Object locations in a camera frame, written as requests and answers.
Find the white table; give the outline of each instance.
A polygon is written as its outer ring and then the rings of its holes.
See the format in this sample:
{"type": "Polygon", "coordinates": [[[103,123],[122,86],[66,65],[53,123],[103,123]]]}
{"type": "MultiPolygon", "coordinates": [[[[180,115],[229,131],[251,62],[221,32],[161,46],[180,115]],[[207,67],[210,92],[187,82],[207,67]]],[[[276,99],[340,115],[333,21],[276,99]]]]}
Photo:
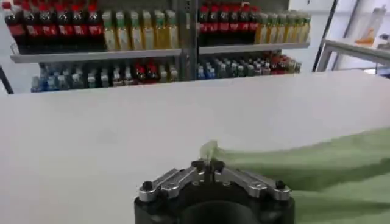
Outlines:
{"type": "Polygon", "coordinates": [[[363,60],[390,66],[390,51],[377,49],[378,44],[386,41],[379,38],[371,46],[356,44],[351,39],[328,40],[323,39],[324,50],[318,63],[317,72],[325,71],[332,52],[344,54],[363,60]]]}
{"type": "Polygon", "coordinates": [[[390,125],[361,71],[0,97],[0,223],[133,223],[144,180],[199,147],[277,150],[390,125]]]}

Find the red label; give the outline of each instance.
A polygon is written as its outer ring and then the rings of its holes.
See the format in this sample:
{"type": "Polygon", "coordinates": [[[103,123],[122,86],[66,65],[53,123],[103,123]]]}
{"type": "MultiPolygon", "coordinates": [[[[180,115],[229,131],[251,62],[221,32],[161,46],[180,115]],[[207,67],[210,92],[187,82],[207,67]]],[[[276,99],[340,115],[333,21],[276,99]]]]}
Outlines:
{"type": "Polygon", "coordinates": [[[238,29],[241,30],[241,31],[248,31],[249,24],[248,23],[240,23],[238,29]]]}
{"type": "Polygon", "coordinates": [[[218,31],[218,23],[209,23],[208,25],[208,30],[210,32],[216,32],[218,31]]]}
{"type": "Polygon", "coordinates": [[[32,37],[43,35],[43,29],[41,26],[27,25],[26,27],[27,27],[27,31],[29,32],[29,35],[32,37]]]}
{"type": "Polygon", "coordinates": [[[238,30],[238,23],[230,23],[230,31],[236,32],[238,30]]]}
{"type": "Polygon", "coordinates": [[[219,23],[219,30],[227,32],[229,30],[229,23],[219,23]]]}
{"type": "Polygon", "coordinates": [[[74,33],[76,35],[87,35],[88,27],[86,25],[76,25],[74,26],[74,33]]]}
{"type": "Polygon", "coordinates": [[[23,26],[20,24],[14,26],[8,26],[8,29],[10,30],[12,36],[21,36],[26,34],[26,32],[23,29],[23,26]]]}
{"type": "Polygon", "coordinates": [[[60,27],[60,34],[64,36],[71,36],[73,35],[73,26],[70,25],[59,25],[60,27]]]}
{"type": "Polygon", "coordinates": [[[199,25],[199,29],[200,29],[200,31],[201,31],[202,33],[206,33],[206,32],[207,32],[207,27],[208,27],[207,23],[201,23],[201,24],[199,25]]]}
{"type": "Polygon", "coordinates": [[[103,34],[103,26],[90,26],[90,33],[91,35],[102,35],[103,34]]]}
{"type": "Polygon", "coordinates": [[[58,34],[55,25],[42,26],[42,29],[43,34],[45,34],[46,36],[56,36],[58,34]]]}
{"type": "Polygon", "coordinates": [[[249,24],[249,30],[256,31],[257,30],[257,26],[258,26],[257,23],[250,23],[249,24]]]}

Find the metal shelf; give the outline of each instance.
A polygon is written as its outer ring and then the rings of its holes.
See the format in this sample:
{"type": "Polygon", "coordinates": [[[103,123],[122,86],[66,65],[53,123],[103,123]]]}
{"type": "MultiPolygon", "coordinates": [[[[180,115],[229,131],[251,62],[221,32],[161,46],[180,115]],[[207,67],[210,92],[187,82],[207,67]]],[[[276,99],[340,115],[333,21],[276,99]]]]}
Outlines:
{"type": "Polygon", "coordinates": [[[273,51],[273,50],[280,50],[280,49],[307,48],[309,45],[310,45],[310,42],[200,47],[199,54],[202,55],[202,54],[223,54],[223,53],[240,53],[240,52],[256,52],[256,51],[273,51]]]}
{"type": "Polygon", "coordinates": [[[15,63],[39,63],[61,61],[90,61],[107,59],[149,58],[149,57],[173,57],[181,54],[181,49],[159,49],[145,51],[107,51],[107,52],[78,52],[63,54],[30,54],[11,55],[15,63]]]}

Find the green cloth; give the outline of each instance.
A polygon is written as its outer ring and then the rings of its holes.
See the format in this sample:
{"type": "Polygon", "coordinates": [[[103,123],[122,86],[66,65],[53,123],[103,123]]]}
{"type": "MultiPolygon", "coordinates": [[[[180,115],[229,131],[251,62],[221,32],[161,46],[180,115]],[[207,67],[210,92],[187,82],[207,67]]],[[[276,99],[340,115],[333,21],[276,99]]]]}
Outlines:
{"type": "Polygon", "coordinates": [[[390,128],[273,152],[218,147],[204,159],[283,180],[296,201],[300,223],[390,223],[390,128]]]}

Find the plastic bottle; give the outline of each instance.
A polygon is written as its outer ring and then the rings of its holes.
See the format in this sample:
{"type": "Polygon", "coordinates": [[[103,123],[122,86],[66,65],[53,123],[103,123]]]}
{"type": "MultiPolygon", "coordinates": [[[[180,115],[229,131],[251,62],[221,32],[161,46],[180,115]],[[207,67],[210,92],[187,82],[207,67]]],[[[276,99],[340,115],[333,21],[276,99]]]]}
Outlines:
{"type": "Polygon", "coordinates": [[[90,46],[93,51],[103,51],[104,46],[104,29],[102,13],[97,9],[96,4],[88,6],[88,31],[90,32],[90,46]]]}
{"type": "Polygon", "coordinates": [[[116,39],[116,31],[114,30],[114,25],[112,23],[112,12],[106,11],[103,13],[103,22],[104,22],[104,40],[105,46],[109,51],[118,50],[118,42],[116,39]]]}
{"type": "Polygon", "coordinates": [[[278,15],[278,23],[277,23],[278,34],[276,37],[276,43],[283,43],[285,40],[286,20],[287,20],[286,14],[278,15]]]}
{"type": "Polygon", "coordinates": [[[272,13],[269,15],[269,26],[267,32],[267,43],[269,44],[276,42],[276,38],[278,35],[277,21],[278,21],[277,14],[272,13]]]}
{"type": "Polygon", "coordinates": [[[63,4],[56,4],[55,8],[57,9],[57,22],[60,30],[59,40],[62,43],[62,50],[65,52],[74,51],[77,43],[74,40],[71,14],[65,10],[63,4]]]}
{"type": "Polygon", "coordinates": [[[249,33],[248,33],[248,42],[255,43],[256,31],[258,28],[258,8],[253,6],[250,8],[249,13],[249,33]]]}
{"type": "Polygon", "coordinates": [[[284,43],[294,42],[294,29],[295,29],[296,16],[294,14],[287,15],[287,25],[284,43]]]}
{"type": "Polygon", "coordinates": [[[167,11],[168,17],[168,47],[169,48],[179,48],[179,37],[178,30],[176,24],[176,13],[173,11],[167,11]]]}
{"type": "Polygon", "coordinates": [[[11,33],[11,36],[18,45],[20,54],[28,53],[27,33],[23,27],[22,19],[13,13],[11,10],[11,3],[3,2],[2,8],[4,9],[4,20],[11,33]]]}
{"type": "Polygon", "coordinates": [[[74,29],[74,42],[78,51],[89,51],[89,31],[87,26],[87,13],[79,4],[72,5],[72,23],[74,29]]]}
{"type": "Polygon", "coordinates": [[[268,33],[268,15],[265,13],[260,13],[260,23],[257,27],[255,39],[257,44],[267,43],[267,33],[268,33]]]}
{"type": "Polygon", "coordinates": [[[116,26],[118,31],[119,49],[122,51],[131,49],[129,30],[127,30],[125,14],[123,11],[116,13],[116,26]]]}
{"type": "Polygon", "coordinates": [[[141,27],[140,27],[140,19],[137,12],[131,11],[130,12],[130,19],[131,19],[131,36],[132,36],[132,47],[133,50],[142,50],[143,44],[142,44],[142,34],[141,34],[141,27]]]}
{"type": "Polygon", "coordinates": [[[143,47],[146,50],[151,50],[154,48],[154,30],[152,27],[152,18],[151,14],[148,11],[142,12],[143,16],[143,47]]]}

